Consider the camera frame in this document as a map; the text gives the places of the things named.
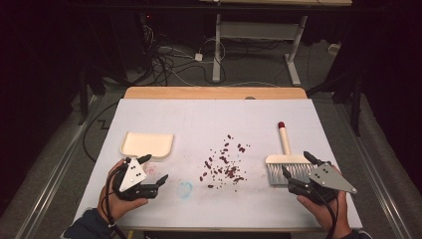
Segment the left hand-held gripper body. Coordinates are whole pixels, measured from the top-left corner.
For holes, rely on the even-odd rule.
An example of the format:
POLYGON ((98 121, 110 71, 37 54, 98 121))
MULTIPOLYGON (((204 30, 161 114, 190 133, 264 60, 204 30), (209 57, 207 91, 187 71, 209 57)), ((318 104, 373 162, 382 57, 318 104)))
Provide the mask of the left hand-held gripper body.
POLYGON ((142 181, 146 178, 146 173, 143 164, 139 164, 137 158, 127 157, 115 171, 112 190, 121 200, 152 199, 158 194, 159 187, 155 184, 142 184, 142 181))

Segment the person's left hand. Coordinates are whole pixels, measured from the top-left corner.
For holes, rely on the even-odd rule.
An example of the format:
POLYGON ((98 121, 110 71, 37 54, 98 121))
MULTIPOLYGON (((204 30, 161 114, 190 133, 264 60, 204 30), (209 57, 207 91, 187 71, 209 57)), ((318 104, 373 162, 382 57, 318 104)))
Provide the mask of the person's left hand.
POLYGON ((115 193, 112 190, 112 180, 114 179, 114 176, 112 174, 122 164, 123 164, 123 160, 121 159, 108 172, 106 180, 105 180, 105 186, 103 187, 101 191, 99 204, 97 206, 97 210, 100 216, 108 224, 113 224, 114 222, 118 221, 122 216, 124 216, 127 212, 133 209, 139 208, 148 203, 148 200, 146 198, 138 198, 133 201, 124 201, 124 200, 120 200, 115 195, 115 193))

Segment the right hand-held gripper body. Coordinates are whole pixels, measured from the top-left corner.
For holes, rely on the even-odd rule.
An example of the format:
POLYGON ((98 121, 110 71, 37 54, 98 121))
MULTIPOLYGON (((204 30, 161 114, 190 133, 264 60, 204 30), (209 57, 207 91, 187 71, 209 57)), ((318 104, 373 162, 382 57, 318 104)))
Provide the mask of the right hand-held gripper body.
POLYGON ((316 204, 333 201, 340 191, 352 194, 357 192, 357 189, 327 162, 307 172, 306 178, 308 182, 300 181, 287 171, 288 190, 316 204))

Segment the person's right hand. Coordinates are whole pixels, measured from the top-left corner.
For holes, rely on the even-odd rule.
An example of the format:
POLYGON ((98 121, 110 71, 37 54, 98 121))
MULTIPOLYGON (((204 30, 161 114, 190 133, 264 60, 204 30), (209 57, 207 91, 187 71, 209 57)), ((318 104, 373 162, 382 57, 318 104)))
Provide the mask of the person's right hand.
POLYGON ((348 223, 344 191, 340 191, 328 207, 317 205, 302 195, 297 197, 297 201, 314 216, 320 227, 327 232, 329 239, 343 239, 352 232, 348 223))

